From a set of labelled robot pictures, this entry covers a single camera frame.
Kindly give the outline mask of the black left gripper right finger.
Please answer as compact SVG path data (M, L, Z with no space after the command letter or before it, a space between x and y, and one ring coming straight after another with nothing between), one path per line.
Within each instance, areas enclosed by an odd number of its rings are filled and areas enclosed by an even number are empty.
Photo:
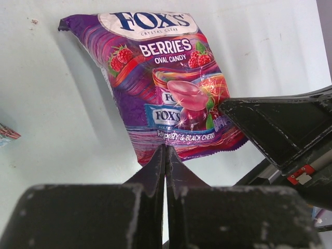
M309 208L282 186L211 187L166 148L169 248L323 248Z

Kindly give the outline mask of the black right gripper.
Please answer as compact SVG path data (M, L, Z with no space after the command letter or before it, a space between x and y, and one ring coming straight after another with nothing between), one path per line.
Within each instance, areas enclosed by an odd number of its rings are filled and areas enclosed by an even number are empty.
M237 185L290 187L310 205L331 210L330 86L300 95L230 98L219 110L265 156Z

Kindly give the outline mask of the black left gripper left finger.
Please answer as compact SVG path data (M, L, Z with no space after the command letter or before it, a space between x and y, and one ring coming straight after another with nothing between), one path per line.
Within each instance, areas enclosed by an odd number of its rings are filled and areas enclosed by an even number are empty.
M166 147L123 184L34 185L1 248L162 248Z

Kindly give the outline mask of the purple Fox's berries candy bag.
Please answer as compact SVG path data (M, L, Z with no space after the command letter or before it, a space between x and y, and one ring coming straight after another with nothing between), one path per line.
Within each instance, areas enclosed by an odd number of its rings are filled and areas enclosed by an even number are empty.
M229 98L226 79L191 15L72 15L58 29L74 34L100 68L140 165L161 144L185 161L246 143L218 110Z

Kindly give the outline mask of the teal Fox's candy bag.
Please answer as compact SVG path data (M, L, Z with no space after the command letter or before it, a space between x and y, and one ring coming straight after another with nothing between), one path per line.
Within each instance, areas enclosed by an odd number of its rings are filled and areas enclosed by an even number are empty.
M18 138L20 138L21 135L19 133L17 133L16 131L14 131L13 129L0 124L0 146L3 147L15 140L17 140Z

